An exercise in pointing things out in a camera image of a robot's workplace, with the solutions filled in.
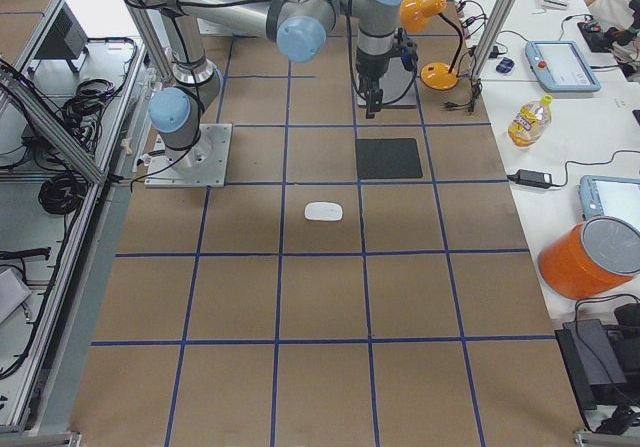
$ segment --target black plug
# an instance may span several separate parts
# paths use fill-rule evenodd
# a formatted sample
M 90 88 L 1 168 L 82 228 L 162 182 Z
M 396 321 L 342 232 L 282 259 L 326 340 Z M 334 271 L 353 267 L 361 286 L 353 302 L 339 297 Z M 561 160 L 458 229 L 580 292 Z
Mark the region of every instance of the black plug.
M 554 185 L 551 182 L 551 174 L 536 172 L 535 170 L 518 169 L 515 174 L 507 175 L 507 179 L 516 184 L 538 189 L 548 189 Z

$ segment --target person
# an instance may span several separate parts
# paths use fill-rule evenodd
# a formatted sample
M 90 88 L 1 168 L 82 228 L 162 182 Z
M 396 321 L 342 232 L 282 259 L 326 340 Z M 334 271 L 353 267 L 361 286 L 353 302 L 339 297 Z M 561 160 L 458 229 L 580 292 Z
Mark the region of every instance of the person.
M 596 22 L 600 24 L 603 32 L 611 28 L 621 31 L 628 29 L 634 23 L 634 11 L 629 7 L 632 0 L 584 0 Z M 637 71 L 640 67 L 640 55 L 636 42 L 630 42 L 625 46 L 613 44 L 613 51 L 621 61 Z

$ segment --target orange cylindrical container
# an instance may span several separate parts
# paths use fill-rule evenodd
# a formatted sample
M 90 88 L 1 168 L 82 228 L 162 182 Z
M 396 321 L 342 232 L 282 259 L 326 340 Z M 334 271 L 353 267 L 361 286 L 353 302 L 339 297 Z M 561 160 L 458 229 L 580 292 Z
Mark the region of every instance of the orange cylindrical container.
M 640 273 L 640 233 L 620 219 L 594 217 L 544 249 L 538 267 L 559 294 L 592 297 Z

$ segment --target black mat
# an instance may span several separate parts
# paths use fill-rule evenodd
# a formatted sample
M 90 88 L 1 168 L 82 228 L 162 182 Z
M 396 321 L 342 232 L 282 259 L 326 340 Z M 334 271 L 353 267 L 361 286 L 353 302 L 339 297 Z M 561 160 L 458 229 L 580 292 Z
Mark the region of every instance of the black mat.
M 357 139 L 356 162 L 360 180 L 422 177 L 416 139 Z

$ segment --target floor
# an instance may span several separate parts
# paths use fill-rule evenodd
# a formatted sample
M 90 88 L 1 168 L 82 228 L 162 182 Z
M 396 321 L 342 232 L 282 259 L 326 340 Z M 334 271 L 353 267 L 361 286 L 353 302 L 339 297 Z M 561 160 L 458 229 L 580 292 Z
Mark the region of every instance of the floor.
M 457 38 L 434 20 L 421 64 Z M 71 427 L 87 447 L 571 446 L 580 420 L 482 103 L 366 120 L 344 23 L 309 64 L 208 39 L 227 186 L 139 186 Z M 359 181 L 411 138 L 423 177 Z M 332 201 L 336 223 L 304 219 Z

